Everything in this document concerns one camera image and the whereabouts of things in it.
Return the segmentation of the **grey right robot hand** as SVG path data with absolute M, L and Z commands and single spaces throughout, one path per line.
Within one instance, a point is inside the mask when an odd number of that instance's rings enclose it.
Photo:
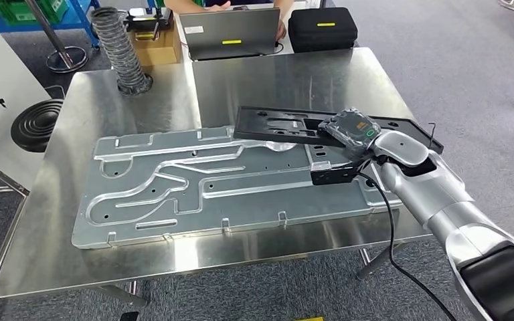
M 381 134 L 381 126 L 356 108 L 349 108 L 323 120 L 319 129 L 344 146 L 343 154 L 351 161 L 365 158 L 373 141 Z

